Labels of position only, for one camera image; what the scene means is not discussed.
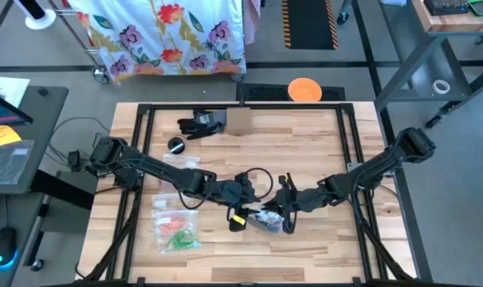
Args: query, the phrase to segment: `wooden tabletop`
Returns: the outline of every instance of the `wooden tabletop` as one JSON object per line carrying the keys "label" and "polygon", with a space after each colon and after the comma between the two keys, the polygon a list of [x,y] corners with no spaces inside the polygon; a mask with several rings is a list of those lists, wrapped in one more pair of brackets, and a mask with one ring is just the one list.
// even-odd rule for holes
{"label": "wooden tabletop", "polygon": [[[384,149],[374,104],[355,102],[355,117],[365,159]],[[137,103],[117,105],[111,136],[131,141]],[[167,141],[179,128],[177,119],[191,118],[192,111],[157,111],[151,136],[150,155],[162,159],[168,153]],[[351,138],[348,118],[345,123]],[[278,175],[290,172],[299,190],[317,187],[316,181],[345,172],[336,113],[333,110],[253,110],[253,134],[217,134],[186,142],[183,155],[201,158],[200,167],[214,171],[218,180],[232,179],[251,167],[269,170],[277,183]],[[143,142],[144,128],[141,131]],[[355,152],[351,149],[352,158]],[[269,188],[267,175],[250,175],[257,195]],[[113,178],[102,179],[98,189],[112,185]],[[383,184],[394,190],[391,179]],[[363,279],[359,243],[353,213],[348,203],[328,206],[312,213],[299,213],[293,235],[270,234],[253,226],[232,233],[228,230],[226,208],[205,203],[199,208],[198,238],[195,250],[159,254],[154,235],[151,196],[159,193],[159,180],[146,176],[136,231],[130,282],[146,277],[146,282],[351,282]],[[120,192],[95,197],[84,241],[81,273],[89,273],[112,242]],[[383,243],[396,261],[415,275],[405,226],[395,195],[377,188],[373,200]],[[373,274],[378,275],[375,253],[370,242]],[[120,277],[124,247],[116,268]]]}
{"label": "wooden tabletop", "polygon": [[426,32],[483,32],[483,17],[476,17],[472,11],[459,15],[431,16],[424,0],[412,2]]}

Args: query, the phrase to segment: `computer mouse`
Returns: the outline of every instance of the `computer mouse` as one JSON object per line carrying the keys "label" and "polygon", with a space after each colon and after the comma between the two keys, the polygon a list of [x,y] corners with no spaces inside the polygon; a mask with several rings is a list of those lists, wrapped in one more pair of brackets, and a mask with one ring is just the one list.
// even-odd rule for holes
{"label": "computer mouse", "polygon": [[0,268],[10,268],[17,256],[17,231],[12,227],[0,229]]}

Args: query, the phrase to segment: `orange object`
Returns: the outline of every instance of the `orange object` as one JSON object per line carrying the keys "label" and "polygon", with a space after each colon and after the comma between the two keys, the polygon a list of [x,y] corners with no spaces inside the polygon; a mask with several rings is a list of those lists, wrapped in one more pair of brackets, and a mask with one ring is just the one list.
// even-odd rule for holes
{"label": "orange object", "polygon": [[321,87],[308,78],[297,78],[289,83],[288,94],[294,101],[320,101]]}

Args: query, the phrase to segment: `black mat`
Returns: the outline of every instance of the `black mat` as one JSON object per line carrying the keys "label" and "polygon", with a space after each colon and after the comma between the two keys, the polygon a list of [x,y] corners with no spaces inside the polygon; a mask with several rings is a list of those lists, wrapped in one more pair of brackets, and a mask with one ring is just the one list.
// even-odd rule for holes
{"label": "black mat", "polygon": [[[321,87],[323,95],[320,101],[346,100],[344,88]],[[288,85],[239,84],[236,100],[246,101],[285,101],[288,97]]]}
{"label": "black mat", "polygon": [[284,42],[290,49],[338,49],[330,0],[282,0]]}

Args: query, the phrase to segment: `caster wheel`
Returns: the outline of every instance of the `caster wheel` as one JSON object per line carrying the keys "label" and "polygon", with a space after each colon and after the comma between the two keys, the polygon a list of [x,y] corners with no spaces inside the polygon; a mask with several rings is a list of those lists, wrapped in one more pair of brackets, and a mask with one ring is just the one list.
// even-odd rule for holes
{"label": "caster wheel", "polygon": [[441,116],[435,116],[433,119],[431,119],[430,121],[427,122],[426,128],[434,127],[435,125],[437,125],[440,122],[441,119],[442,119]]}
{"label": "caster wheel", "polygon": [[43,268],[44,264],[45,264],[45,262],[41,259],[34,260],[34,263],[31,265],[31,271],[33,271],[33,272],[40,271],[41,268]]}
{"label": "caster wheel", "polygon": [[231,79],[237,83],[242,83],[245,79],[245,74],[231,74]]}
{"label": "caster wheel", "polygon": [[349,17],[350,17],[350,14],[348,13],[340,13],[339,17],[337,18],[337,25],[339,26],[343,25],[344,23],[346,23]]}
{"label": "caster wheel", "polygon": [[102,85],[106,85],[111,81],[103,69],[94,69],[92,71],[92,78]]}

